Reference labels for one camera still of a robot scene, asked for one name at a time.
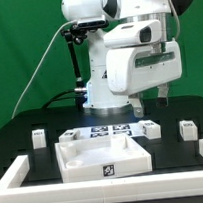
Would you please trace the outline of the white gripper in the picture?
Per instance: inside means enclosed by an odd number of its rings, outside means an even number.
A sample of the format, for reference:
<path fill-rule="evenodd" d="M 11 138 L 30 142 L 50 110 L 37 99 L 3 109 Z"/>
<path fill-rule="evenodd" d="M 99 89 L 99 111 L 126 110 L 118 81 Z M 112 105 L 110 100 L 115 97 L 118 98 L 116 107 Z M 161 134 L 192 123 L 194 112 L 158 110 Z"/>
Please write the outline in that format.
<path fill-rule="evenodd" d="M 179 45 L 171 41 L 166 42 L 165 46 L 166 51 L 157 55 L 151 54 L 150 46 L 110 49 L 106 55 L 109 89 L 115 95 L 129 96 L 136 117 L 144 116 L 138 92 L 159 85 L 156 105 L 165 108 L 170 89 L 166 82 L 179 79 L 182 74 Z"/>

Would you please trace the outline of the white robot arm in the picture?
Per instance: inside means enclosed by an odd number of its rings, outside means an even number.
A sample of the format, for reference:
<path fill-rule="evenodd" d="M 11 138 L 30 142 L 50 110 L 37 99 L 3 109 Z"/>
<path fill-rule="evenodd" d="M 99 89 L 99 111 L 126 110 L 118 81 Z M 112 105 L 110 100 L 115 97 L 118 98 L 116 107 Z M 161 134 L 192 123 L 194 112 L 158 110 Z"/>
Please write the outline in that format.
<path fill-rule="evenodd" d="M 72 40 L 88 42 L 90 80 L 84 110 L 113 115 L 132 108 L 144 114 L 140 94 L 156 87 L 168 103 L 168 84 L 182 74 L 180 48 L 166 21 L 179 18 L 193 0 L 62 0 L 73 23 Z"/>

